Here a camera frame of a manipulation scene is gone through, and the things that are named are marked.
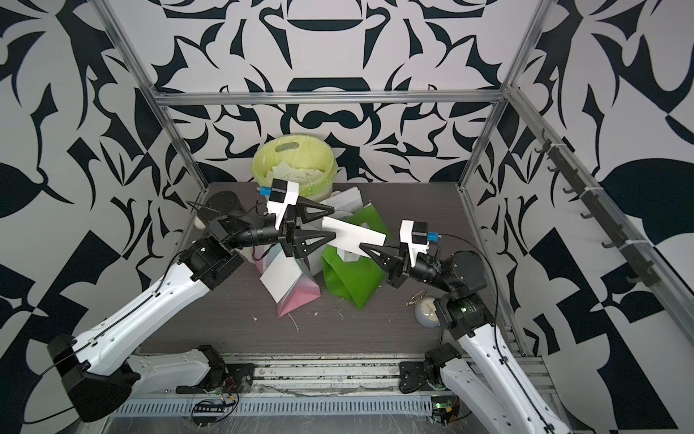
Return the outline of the white paper receipt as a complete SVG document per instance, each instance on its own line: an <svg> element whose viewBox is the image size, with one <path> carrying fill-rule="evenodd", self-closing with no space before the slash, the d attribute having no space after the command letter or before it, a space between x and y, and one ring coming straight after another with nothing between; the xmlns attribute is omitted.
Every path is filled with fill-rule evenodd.
<svg viewBox="0 0 694 434"><path fill-rule="evenodd" d="M324 231L335 234L335 238L328 244L337 249L338 257L345 262L355 262L361 257L369 257L360 248L362 243L383 246L387 238L384 233L331 217L323 218L322 228Z"/></svg>

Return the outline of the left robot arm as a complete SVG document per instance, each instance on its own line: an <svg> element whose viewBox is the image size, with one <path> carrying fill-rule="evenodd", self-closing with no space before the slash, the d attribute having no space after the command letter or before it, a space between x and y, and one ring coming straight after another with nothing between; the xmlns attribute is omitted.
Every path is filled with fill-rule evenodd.
<svg viewBox="0 0 694 434"><path fill-rule="evenodd" d="M194 392L222 388L227 365L210 345L180 354L138 356L152 334L185 307L209 294L244 262L247 247L278 244L290 259L304 259L335 239L332 231L302 224L334 213L287 187L264 187L267 212L213 209L207 234L178 253L164 275L122 309L79 336L59 335L48 345L53 366L83 422L99 421L131 398L179 387Z"/></svg>

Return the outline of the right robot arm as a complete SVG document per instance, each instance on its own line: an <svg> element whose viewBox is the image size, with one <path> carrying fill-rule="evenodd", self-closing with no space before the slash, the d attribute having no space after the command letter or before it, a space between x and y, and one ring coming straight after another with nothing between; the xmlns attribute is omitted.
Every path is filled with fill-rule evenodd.
<svg viewBox="0 0 694 434"><path fill-rule="evenodd" d="M425 354L428 382L453 392L490 433L569 433L514 358L479 291L488 283L484 257L458 251L445 260L408 244L360 248L399 287L412 278L444 294L435 299L439 325L453 338Z"/></svg>

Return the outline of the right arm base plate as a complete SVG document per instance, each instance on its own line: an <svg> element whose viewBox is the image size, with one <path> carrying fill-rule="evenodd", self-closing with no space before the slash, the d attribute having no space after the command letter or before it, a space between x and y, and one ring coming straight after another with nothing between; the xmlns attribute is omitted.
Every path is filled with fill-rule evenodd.
<svg viewBox="0 0 694 434"><path fill-rule="evenodd" d="M420 390L438 390L441 386L440 378L435 373L434 365L430 361L400 362L399 363L399 391L403 394L411 394Z"/></svg>

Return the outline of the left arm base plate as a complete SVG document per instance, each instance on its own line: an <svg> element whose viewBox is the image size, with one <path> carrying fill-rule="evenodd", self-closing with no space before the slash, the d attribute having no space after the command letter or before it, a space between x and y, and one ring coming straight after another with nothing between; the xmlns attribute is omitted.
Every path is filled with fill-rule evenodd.
<svg viewBox="0 0 694 434"><path fill-rule="evenodd" d="M254 363L229 363L225 368L213 367L202 381L193 386L177 386L176 394L242 393L253 385Z"/></svg>

